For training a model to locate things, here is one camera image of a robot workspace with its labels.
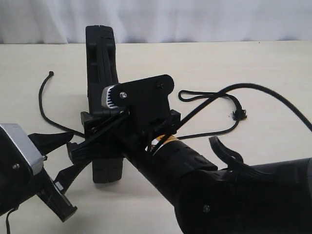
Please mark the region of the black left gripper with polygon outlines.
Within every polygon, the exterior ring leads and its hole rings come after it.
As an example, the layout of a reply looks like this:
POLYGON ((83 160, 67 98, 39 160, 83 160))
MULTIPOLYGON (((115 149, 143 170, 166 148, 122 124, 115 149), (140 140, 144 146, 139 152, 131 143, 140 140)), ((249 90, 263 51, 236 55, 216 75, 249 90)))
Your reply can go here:
POLYGON ((58 134, 28 135, 38 151, 16 151, 14 156, 14 207, 37 195, 62 221, 66 221, 77 210, 65 196, 69 187, 90 160, 81 161, 57 174, 53 181, 44 168, 46 155, 66 145, 73 138, 70 132, 58 134))

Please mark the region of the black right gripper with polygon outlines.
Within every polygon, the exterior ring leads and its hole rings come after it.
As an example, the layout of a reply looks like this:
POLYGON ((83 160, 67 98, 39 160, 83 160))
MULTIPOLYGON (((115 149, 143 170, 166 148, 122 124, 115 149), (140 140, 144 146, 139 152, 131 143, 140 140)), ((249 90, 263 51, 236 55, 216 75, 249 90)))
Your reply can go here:
POLYGON ((80 143, 68 143, 67 152, 73 163, 96 159, 124 158, 134 164, 153 161, 156 144, 153 140, 167 133, 176 133, 180 128, 181 113, 172 109, 170 118, 162 123, 153 123, 140 130, 130 120, 128 110, 108 119, 98 119, 87 126, 87 137, 80 143))

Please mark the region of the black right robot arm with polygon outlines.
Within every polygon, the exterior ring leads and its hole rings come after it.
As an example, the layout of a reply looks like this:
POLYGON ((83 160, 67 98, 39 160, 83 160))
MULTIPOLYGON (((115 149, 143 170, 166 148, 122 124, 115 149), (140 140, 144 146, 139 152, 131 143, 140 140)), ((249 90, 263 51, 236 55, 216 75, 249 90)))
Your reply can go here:
POLYGON ((209 138, 227 167, 218 169, 166 134, 180 122, 169 107, 131 107, 87 120, 91 131, 67 147, 74 164, 125 157, 174 207, 185 234, 309 234, 312 161, 249 166, 219 138, 209 138))

